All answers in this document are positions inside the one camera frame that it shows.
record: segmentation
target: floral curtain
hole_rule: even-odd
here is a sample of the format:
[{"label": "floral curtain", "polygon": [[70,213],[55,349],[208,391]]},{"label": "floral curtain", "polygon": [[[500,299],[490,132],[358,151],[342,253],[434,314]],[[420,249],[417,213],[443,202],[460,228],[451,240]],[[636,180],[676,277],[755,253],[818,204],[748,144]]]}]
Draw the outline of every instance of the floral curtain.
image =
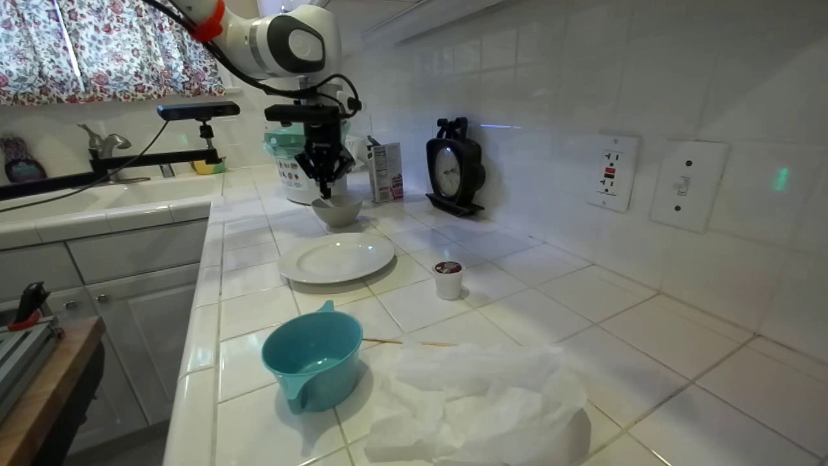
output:
[{"label": "floral curtain", "polygon": [[215,59],[143,0],[0,0],[0,104],[215,94]]}]

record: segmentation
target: small cup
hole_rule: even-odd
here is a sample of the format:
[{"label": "small cup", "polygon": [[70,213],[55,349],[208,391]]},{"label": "small cup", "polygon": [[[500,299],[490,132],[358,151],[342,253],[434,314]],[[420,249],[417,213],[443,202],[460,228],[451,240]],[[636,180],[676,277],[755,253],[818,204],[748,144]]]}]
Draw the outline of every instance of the small cup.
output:
[{"label": "small cup", "polygon": [[443,299],[459,299],[462,295],[462,263],[460,262],[438,262],[434,263],[434,288]]}]

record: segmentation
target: electrical outlet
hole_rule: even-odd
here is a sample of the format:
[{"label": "electrical outlet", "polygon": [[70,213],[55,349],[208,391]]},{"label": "electrical outlet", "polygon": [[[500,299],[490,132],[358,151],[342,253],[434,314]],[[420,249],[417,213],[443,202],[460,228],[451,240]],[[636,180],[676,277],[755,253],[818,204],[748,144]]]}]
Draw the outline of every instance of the electrical outlet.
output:
[{"label": "electrical outlet", "polygon": [[662,160],[653,220],[686,231],[706,231],[726,160],[726,144],[672,143]]},{"label": "electrical outlet", "polygon": [[596,188],[589,204],[625,210],[636,179],[640,136],[602,135],[596,144]]}]

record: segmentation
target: blue bowl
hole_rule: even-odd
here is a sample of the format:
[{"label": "blue bowl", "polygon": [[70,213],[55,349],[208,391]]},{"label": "blue bowl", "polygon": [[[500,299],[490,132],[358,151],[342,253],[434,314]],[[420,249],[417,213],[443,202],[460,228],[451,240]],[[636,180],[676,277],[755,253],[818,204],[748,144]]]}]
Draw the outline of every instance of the blue bowl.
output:
[{"label": "blue bowl", "polygon": [[360,384],[360,345],[360,320],[323,305],[271,332],[261,359],[277,376],[289,411],[325,411]]}]

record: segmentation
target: tile countertop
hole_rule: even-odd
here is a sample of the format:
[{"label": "tile countertop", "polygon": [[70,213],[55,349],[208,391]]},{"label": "tile countertop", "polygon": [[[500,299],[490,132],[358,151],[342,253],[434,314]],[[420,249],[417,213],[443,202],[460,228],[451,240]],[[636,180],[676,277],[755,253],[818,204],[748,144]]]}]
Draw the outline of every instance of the tile countertop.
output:
[{"label": "tile countertop", "polygon": [[[275,185],[271,166],[222,179],[213,204],[169,466],[369,466],[369,387],[292,417],[258,363],[271,328],[325,298],[367,337],[558,345],[589,393],[587,466],[818,466],[828,455],[828,365],[494,223],[422,198],[363,210],[395,267],[336,288],[279,277],[279,253],[325,236]],[[438,299],[426,270],[468,263],[468,298]],[[381,347],[365,347],[369,363]]]}]

